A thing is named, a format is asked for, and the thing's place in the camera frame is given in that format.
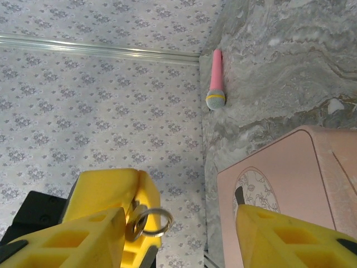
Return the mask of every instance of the pink box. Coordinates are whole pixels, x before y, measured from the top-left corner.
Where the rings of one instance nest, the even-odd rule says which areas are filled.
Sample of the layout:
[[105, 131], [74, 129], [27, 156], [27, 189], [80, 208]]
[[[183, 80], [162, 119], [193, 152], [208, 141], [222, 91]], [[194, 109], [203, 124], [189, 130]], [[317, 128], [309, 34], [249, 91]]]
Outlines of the pink box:
[[217, 177], [225, 267], [243, 267], [234, 192], [257, 205], [357, 238], [357, 131], [303, 126]]

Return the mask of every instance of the silver ring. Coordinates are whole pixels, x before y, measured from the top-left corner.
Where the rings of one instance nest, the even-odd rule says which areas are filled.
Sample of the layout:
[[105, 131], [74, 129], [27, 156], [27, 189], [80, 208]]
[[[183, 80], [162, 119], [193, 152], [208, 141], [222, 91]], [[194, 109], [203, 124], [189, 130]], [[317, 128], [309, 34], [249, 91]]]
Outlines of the silver ring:
[[149, 216], [150, 214], [156, 214], [160, 216], [164, 216], [167, 219], [167, 223], [161, 227], [159, 230], [156, 231], [145, 231], [143, 230], [143, 235], [148, 237], [161, 237], [163, 236], [172, 226], [173, 223], [173, 216], [167, 210], [163, 208], [149, 208], [142, 213], [140, 213], [137, 217], [136, 222], [140, 222], [145, 217]]

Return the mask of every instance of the metal ring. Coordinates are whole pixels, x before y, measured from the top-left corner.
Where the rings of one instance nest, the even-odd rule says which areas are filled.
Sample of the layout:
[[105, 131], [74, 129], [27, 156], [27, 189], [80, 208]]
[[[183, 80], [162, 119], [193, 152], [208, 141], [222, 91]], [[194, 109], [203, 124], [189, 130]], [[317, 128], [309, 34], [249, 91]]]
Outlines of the metal ring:
[[147, 209], [146, 211], [140, 213], [137, 217], [136, 222], [140, 222], [141, 219], [144, 219], [145, 217], [149, 216], [150, 214], [158, 214], [161, 216], [164, 216], [167, 219], [167, 223], [161, 227], [157, 231], [145, 231], [143, 230], [143, 235], [148, 236], [148, 237], [160, 237], [163, 236], [172, 226], [173, 223], [173, 216], [171, 215], [170, 212], [167, 210], [164, 210], [163, 208], [150, 208]]

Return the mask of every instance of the gray marble surface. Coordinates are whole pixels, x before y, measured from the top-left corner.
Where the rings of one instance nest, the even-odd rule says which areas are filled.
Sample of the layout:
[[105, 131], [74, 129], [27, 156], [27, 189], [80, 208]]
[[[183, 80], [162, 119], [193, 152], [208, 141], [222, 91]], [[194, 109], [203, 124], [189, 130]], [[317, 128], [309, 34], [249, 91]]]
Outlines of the gray marble surface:
[[205, 95], [223, 51], [226, 106], [202, 99], [208, 252], [221, 267], [218, 172], [300, 125], [357, 129], [356, 39], [356, 0], [227, 1], [200, 58]]

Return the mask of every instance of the pink microphone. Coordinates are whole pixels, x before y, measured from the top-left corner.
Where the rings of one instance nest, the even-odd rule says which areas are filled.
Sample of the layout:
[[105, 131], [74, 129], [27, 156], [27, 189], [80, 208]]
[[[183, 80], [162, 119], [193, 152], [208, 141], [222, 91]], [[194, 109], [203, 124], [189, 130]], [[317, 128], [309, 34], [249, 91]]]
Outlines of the pink microphone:
[[219, 49], [213, 51], [211, 85], [206, 97], [206, 103], [211, 110], [224, 106], [222, 53]]

